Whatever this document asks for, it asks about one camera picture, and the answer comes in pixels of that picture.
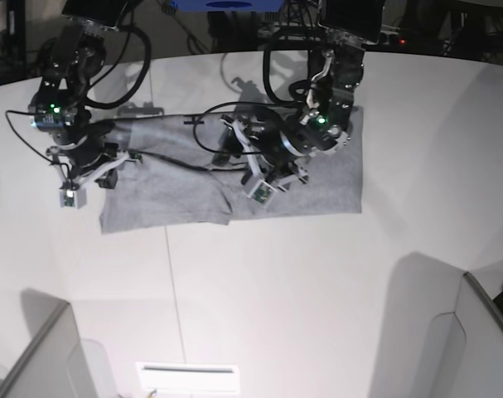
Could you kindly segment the grey T-shirt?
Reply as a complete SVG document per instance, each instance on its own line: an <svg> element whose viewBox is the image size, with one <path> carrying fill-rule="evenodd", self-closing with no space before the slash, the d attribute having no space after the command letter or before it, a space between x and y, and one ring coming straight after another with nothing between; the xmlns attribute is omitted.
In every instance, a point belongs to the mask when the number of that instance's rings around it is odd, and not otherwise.
<svg viewBox="0 0 503 398"><path fill-rule="evenodd" d="M191 116L118 122L110 137L143 160L125 163L119 171L116 187L105 196L101 230L112 234L189 223L357 214L362 210L363 122L364 110L357 107L347 145L303 162L308 182L293 182L265 206L245 195L242 160L216 166L212 154L197 146Z"/></svg>

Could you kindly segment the blue box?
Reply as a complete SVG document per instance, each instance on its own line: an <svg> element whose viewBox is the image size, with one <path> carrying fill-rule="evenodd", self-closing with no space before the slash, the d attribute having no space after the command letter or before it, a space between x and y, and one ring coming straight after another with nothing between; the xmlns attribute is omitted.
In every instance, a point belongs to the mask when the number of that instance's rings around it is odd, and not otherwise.
<svg viewBox="0 0 503 398"><path fill-rule="evenodd" d="M170 4L183 12L277 12L284 0L175 0Z"/></svg>

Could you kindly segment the grey partition panel left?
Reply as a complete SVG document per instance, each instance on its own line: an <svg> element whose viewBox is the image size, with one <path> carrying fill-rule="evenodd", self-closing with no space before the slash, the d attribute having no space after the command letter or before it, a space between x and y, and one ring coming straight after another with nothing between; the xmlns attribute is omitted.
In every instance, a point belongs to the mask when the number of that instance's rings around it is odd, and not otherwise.
<svg viewBox="0 0 503 398"><path fill-rule="evenodd" d="M0 397L96 397L70 303L61 300L4 377Z"/></svg>

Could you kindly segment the grey partition panel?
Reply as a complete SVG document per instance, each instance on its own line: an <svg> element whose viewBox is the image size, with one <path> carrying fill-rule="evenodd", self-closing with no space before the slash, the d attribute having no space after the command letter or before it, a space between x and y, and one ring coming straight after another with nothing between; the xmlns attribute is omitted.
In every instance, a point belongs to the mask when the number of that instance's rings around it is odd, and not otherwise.
<svg viewBox="0 0 503 398"><path fill-rule="evenodd" d="M470 273L428 326L412 396L503 397L503 316Z"/></svg>
<svg viewBox="0 0 503 398"><path fill-rule="evenodd" d="M70 303L61 300L4 377L0 397L96 397Z"/></svg>

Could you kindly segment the white slotted tray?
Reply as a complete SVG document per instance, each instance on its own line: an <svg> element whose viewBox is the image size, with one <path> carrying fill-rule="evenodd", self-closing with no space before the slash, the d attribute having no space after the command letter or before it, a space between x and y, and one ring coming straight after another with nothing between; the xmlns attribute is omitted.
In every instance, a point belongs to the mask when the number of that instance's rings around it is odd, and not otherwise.
<svg viewBox="0 0 503 398"><path fill-rule="evenodd" d="M141 387L149 392L210 396L240 393L236 365L137 362L136 368Z"/></svg>

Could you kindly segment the grey partition panel right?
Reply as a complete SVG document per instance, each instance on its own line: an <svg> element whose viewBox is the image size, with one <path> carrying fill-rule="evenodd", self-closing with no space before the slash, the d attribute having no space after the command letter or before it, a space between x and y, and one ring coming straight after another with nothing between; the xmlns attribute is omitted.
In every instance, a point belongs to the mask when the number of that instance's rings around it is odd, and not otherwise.
<svg viewBox="0 0 503 398"><path fill-rule="evenodd" d="M412 396L503 397L503 316L470 273L428 326Z"/></svg>

